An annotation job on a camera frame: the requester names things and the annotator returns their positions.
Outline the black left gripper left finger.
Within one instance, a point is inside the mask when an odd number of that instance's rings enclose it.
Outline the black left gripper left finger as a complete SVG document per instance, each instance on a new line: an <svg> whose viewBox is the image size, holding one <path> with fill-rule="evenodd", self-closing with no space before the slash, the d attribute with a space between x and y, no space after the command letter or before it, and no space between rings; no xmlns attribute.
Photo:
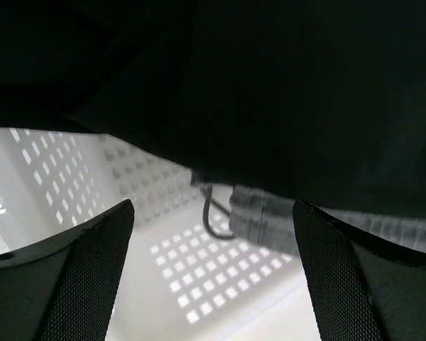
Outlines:
<svg viewBox="0 0 426 341"><path fill-rule="evenodd" d="M104 340L134 223L125 200L0 255L0 340Z"/></svg>

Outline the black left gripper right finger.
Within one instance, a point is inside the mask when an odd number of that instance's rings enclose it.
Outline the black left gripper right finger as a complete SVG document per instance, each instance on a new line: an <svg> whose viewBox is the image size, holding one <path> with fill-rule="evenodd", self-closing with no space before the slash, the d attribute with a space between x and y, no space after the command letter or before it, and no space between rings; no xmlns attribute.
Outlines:
<svg viewBox="0 0 426 341"><path fill-rule="evenodd" d="M426 340L426 253L302 200L293 221L322 340Z"/></svg>

